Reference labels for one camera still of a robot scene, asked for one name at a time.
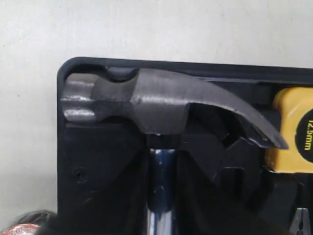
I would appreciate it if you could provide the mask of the claw hammer black grip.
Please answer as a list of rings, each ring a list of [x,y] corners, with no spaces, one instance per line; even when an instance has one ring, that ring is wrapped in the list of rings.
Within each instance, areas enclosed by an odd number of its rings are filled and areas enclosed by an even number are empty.
[[[91,73],[73,73],[65,81],[60,102],[69,122],[96,123],[110,117],[126,117],[142,133],[155,137],[181,135],[192,104],[215,106],[243,117],[276,148],[289,148],[279,131],[250,104],[218,85],[184,73],[140,69],[123,82]],[[152,191],[147,200],[146,232],[173,235],[177,147],[154,142],[149,155]]]

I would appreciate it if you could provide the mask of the black electrical tape roll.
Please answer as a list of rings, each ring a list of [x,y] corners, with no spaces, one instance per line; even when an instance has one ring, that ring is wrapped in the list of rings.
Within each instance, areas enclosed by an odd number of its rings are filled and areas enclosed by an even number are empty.
[[[33,235],[48,220],[57,216],[57,213],[50,210],[38,210],[26,212],[19,215],[4,229],[1,235]]]

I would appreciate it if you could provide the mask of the black plastic tool case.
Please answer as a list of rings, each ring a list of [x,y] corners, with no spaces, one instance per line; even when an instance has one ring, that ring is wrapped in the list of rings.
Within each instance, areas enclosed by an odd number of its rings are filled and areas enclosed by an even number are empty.
[[[140,69],[184,73],[218,85],[255,108],[280,133],[273,107],[285,88],[312,87],[311,69],[76,57],[57,74],[56,235],[148,235],[149,147],[177,147],[174,235],[292,235],[297,208],[313,232],[313,173],[275,173],[266,152],[276,148],[243,117],[192,104],[184,132],[155,137],[126,117],[69,122],[60,97],[67,77],[91,73],[113,82]]]

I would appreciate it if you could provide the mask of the yellow tape measure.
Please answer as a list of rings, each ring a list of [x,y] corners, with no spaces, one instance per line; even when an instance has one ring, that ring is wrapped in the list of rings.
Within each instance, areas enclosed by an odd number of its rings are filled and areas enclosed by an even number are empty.
[[[265,156],[267,168],[275,173],[312,173],[312,87],[282,89],[275,95],[273,107],[281,116],[280,133],[289,149],[269,149]]]

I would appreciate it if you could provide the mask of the orange handled pliers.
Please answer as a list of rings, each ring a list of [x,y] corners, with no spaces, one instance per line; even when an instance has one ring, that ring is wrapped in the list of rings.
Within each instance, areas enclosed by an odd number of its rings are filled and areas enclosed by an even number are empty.
[[[311,235],[310,214],[307,208],[297,208],[291,222],[290,232],[293,235]]]

